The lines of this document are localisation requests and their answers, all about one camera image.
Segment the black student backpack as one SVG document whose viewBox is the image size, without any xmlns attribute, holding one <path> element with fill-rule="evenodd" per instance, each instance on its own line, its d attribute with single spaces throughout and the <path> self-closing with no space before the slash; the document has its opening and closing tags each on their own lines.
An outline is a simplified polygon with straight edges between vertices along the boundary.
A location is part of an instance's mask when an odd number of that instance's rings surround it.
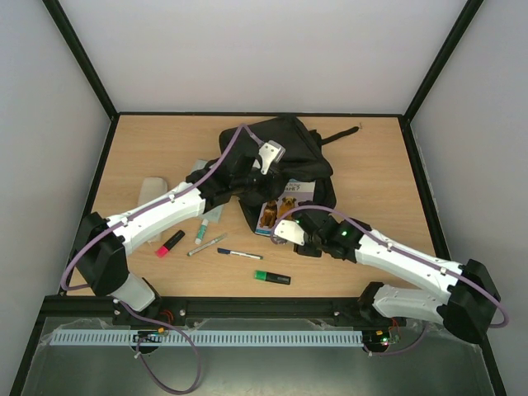
<svg viewBox="0 0 528 396">
<path fill-rule="evenodd" d="M 308 130 L 305 125 L 295 116 L 278 116 L 276 118 L 257 122 L 248 126 L 247 132 L 256 142 L 263 143 L 273 140 L 285 148 L 285 154 L 277 163 L 281 171 L 288 178 L 288 182 L 294 179 L 299 182 L 315 182 L 313 202 L 316 205 L 333 208 L 337 204 L 336 194 L 333 188 L 331 176 L 333 169 L 330 162 L 323 156 L 323 146 L 338 139 L 359 131 L 358 126 L 348 130 L 322 138 L 317 130 Z M 236 129 L 223 131 L 219 136 L 219 147 L 222 153 L 230 149 L 230 143 L 235 140 Z M 205 176 L 207 171 L 203 168 L 192 172 L 186 177 L 186 182 L 194 184 Z M 250 227 L 255 229 L 257 217 L 261 205 L 246 205 L 238 199 L 243 215 Z M 204 212 L 208 212 L 217 206 L 208 206 L 205 203 Z"/>
</svg>

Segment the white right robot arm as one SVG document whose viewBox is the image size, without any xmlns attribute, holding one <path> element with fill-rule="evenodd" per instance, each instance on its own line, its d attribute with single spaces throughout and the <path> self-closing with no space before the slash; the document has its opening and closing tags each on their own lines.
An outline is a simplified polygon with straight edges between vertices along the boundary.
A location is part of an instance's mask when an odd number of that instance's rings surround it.
<svg viewBox="0 0 528 396">
<path fill-rule="evenodd" d="M 371 282 L 358 299 L 360 316 L 411 318 L 442 325 L 460 340 L 478 344 L 490 328 L 504 328 L 509 316 L 486 266 L 430 256 L 396 242 L 357 219 L 322 206 L 301 206 L 282 220 L 277 237 L 329 256 L 372 266 L 411 284 L 404 289 Z"/>
</svg>

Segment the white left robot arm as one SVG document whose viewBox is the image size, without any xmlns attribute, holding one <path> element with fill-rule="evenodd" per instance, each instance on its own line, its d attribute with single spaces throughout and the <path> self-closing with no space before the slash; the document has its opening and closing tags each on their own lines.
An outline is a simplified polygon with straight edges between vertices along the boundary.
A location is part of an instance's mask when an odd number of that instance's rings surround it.
<svg viewBox="0 0 528 396">
<path fill-rule="evenodd" d="M 84 287 L 94 295 L 112 296 L 137 312 L 145 310 L 156 293 L 127 266 L 127 257 L 136 248 L 176 224 L 228 203 L 233 196 L 262 203 L 287 183 L 279 167 L 285 149 L 255 134 L 237 147 L 239 135 L 234 134 L 218 159 L 158 198 L 107 218 L 97 212 L 84 217 L 67 270 L 77 270 Z"/>
</svg>

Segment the green highlighter black body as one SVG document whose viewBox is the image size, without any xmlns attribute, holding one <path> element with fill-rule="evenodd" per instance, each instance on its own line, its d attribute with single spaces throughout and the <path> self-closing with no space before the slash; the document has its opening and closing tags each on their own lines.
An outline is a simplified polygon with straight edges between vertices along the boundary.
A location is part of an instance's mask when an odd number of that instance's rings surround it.
<svg viewBox="0 0 528 396">
<path fill-rule="evenodd" d="M 259 281 L 271 282 L 280 285 L 290 285 L 291 283 L 291 278 L 289 276 L 268 271 L 255 271 L 254 278 Z"/>
</svg>

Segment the dog picture book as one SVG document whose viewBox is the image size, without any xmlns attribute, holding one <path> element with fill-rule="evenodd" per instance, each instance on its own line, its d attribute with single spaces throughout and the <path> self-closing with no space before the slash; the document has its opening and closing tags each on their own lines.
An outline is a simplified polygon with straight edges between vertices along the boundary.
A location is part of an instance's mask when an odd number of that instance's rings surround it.
<svg viewBox="0 0 528 396">
<path fill-rule="evenodd" d="M 263 204 L 257 217 L 255 234 L 269 236 L 276 221 L 287 211 L 294 209 L 301 202 L 312 200 L 315 182 L 302 182 L 291 179 L 284 191 L 273 200 Z"/>
</svg>

